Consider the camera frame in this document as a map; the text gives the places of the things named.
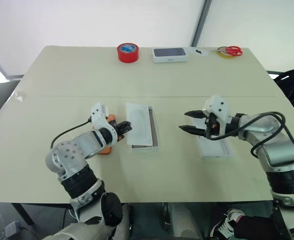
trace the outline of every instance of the floor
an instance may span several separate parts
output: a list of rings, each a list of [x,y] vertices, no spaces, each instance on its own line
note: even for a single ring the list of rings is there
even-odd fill
[[[132,239],[147,237],[168,238],[171,231],[166,232],[160,224],[160,203],[133,203],[134,225]],[[240,203],[227,205],[226,203],[184,203],[192,213],[195,222],[202,234],[207,236],[210,226],[214,225],[222,216],[222,213],[232,207],[238,208],[248,216],[269,217],[272,210],[270,201]],[[37,206],[23,204],[23,207],[35,222],[34,226],[27,226],[20,215],[10,203],[0,203],[0,240],[5,240],[4,228],[13,221],[19,221],[21,226],[28,228],[39,239],[58,232],[76,222],[68,210],[58,207]],[[18,235],[9,240],[37,240],[30,231],[22,229]]]

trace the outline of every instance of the orange object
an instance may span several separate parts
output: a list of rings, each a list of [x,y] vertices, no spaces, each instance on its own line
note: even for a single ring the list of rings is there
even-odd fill
[[[109,114],[108,115],[108,118],[107,118],[107,122],[110,122],[112,120],[116,120],[116,116],[113,115],[113,114]],[[104,150],[100,151],[98,154],[101,154],[101,155],[108,155],[112,152],[112,147],[111,146],[108,146],[106,147]]]

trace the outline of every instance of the table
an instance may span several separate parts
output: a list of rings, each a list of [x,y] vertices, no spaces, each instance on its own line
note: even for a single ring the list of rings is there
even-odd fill
[[[73,60],[74,69],[77,71],[82,68],[81,66],[89,64],[85,59],[83,61],[79,59],[81,54],[87,55],[87,52],[95,51],[108,54],[112,50],[116,51],[114,48],[46,47],[36,59],[17,86],[17,95],[22,97],[13,95],[0,111],[0,202],[61,204],[69,201],[69,196],[58,182],[56,174],[47,169],[45,156],[49,151],[51,140],[64,130],[85,122],[90,116],[91,107],[98,101],[107,105],[109,112],[115,114],[118,121],[126,120],[126,103],[146,104],[154,109],[160,143],[158,149],[133,152],[126,141],[122,140],[113,147],[110,155],[96,155],[88,160],[95,174],[104,180],[106,190],[117,193],[122,202],[233,202],[272,199],[265,172],[259,161],[250,155],[249,143],[233,137],[230,141],[235,157],[201,159],[195,136],[178,128],[179,125],[191,124],[191,119],[184,116],[184,113],[201,109],[208,98],[204,89],[197,92],[195,87],[190,88],[191,84],[200,86],[196,79],[187,78],[184,80],[184,85],[173,82],[168,88],[161,83],[160,87],[157,87],[158,82],[151,80],[150,85],[153,85],[154,92],[145,90],[141,93],[130,93],[126,83],[130,82],[130,88],[137,90],[141,81],[140,78],[136,78],[136,72],[129,71],[126,76],[120,74],[118,79],[113,79],[115,84],[111,84],[111,79],[103,81],[93,78],[89,82],[82,76],[91,74],[94,76],[97,72],[102,74],[99,67],[93,64],[86,73],[79,72],[79,85],[77,85],[72,82],[71,76],[68,77],[68,74],[64,75],[65,77],[58,76],[58,71],[45,63],[46,58],[52,62],[50,56],[59,55],[57,52],[66,56],[65,50],[68,53],[73,52],[69,59]],[[149,48],[141,49],[140,59],[134,63],[141,71],[144,65],[146,68],[152,68],[150,65],[154,64],[144,60],[144,53],[149,51]],[[218,56],[214,60],[215,55],[208,57],[212,58],[208,58],[211,59],[212,64],[216,62],[215,69],[227,69],[224,64],[234,64],[229,59],[224,59],[225,63],[223,63]],[[204,58],[192,60],[205,63]],[[246,67],[247,70],[261,68],[248,49],[245,49],[243,61],[246,64],[242,61],[238,64],[250,65]],[[63,65],[61,62],[56,62],[56,66],[60,64]],[[159,63],[157,69],[161,72],[163,71],[161,65],[164,68],[171,68],[171,64]],[[174,63],[177,68],[186,64],[189,62]],[[42,81],[36,77],[37,72],[44,71],[43,65],[48,67],[46,75],[50,80]],[[119,62],[113,61],[110,65],[118,67]],[[193,71],[193,74],[201,76],[200,67]],[[224,89],[222,85],[227,86],[224,79],[216,82],[202,80],[208,79],[208,75],[200,77],[199,81],[206,82],[206,89],[210,94],[214,93],[213,89],[218,86],[221,95],[230,104],[232,115],[266,111],[283,113],[294,137],[294,108],[290,102],[262,69],[258,73],[250,73],[246,76],[244,74],[241,69],[230,72],[232,79],[241,79],[247,83],[247,86],[238,85],[237,81],[230,80],[232,87]],[[175,76],[169,72],[167,78],[174,79]],[[120,81],[124,91],[115,89]],[[263,81],[269,91],[257,86],[257,83]],[[86,84],[99,85],[100,89],[109,86],[110,92],[103,91],[99,94],[98,87],[90,91],[90,87],[86,87]],[[195,95],[187,96],[187,87]],[[72,139],[90,129],[91,126],[86,125],[67,133],[59,140]]]

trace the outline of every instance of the white wall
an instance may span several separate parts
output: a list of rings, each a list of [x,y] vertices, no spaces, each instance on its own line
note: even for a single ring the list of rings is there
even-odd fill
[[[266,70],[294,69],[294,0],[213,0],[200,47],[250,48]]]
[[[203,0],[0,0],[0,65],[24,74],[47,45],[189,46]]]

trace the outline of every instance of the white device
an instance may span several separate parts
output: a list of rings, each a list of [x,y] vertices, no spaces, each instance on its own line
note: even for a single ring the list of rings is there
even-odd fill
[[[153,48],[151,50],[154,63],[187,62],[188,55],[184,48]]]

